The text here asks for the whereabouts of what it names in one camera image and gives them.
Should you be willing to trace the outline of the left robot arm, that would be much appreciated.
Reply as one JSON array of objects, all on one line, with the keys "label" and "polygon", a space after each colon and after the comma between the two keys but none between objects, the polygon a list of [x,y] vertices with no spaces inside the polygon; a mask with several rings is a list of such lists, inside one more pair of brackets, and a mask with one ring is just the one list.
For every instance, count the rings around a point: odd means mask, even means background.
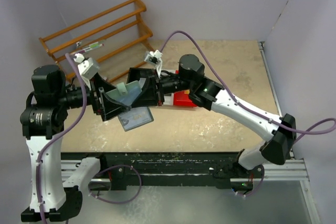
[{"label": "left robot arm", "polygon": [[71,130],[64,126],[68,110],[91,105],[95,114],[106,119],[117,105],[107,96],[113,85],[99,75],[96,63],[84,61],[75,69],[80,86],[73,88],[66,85],[65,74],[56,65],[39,67],[32,75],[34,89],[20,116],[32,171],[31,200],[21,213],[22,222],[61,222],[77,216],[83,192],[100,168],[97,158],[85,158],[68,180],[61,177],[62,138]]}]

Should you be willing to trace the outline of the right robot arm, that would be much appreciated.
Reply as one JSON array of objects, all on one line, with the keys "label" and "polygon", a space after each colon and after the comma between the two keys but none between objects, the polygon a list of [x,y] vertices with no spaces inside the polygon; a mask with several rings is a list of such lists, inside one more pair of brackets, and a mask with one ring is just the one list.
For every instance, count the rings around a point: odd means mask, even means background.
[{"label": "right robot arm", "polygon": [[239,167],[252,170],[265,162],[285,163],[296,140],[296,120],[292,115],[272,114],[241,100],[224,85],[206,77],[204,64],[193,54],[180,58],[177,73],[162,70],[162,54],[158,50],[147,52],[144,61],[153,68],[133,68],[128,76],[129,80],[145,79],[134,107],[161,105],[164,95],[188,90],[189,99],[199,108],[225,115],[261,137],[262,142],[256,147],[239,152]]}]

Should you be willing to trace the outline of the green card holder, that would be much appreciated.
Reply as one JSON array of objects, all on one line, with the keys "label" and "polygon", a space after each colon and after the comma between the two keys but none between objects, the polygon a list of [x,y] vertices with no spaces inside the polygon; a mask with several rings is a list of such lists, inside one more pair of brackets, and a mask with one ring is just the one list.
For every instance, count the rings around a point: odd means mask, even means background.
[{"label": "green card holder", "polygon": [[127,106],[130,106],[131,109],[133,101],[137,98],[137,96],[141,92],[140,82],[133,81],[131,83],[125,84],[124,82],[116,85],[117,91],[109,91],[109,97],[119,101]]}]

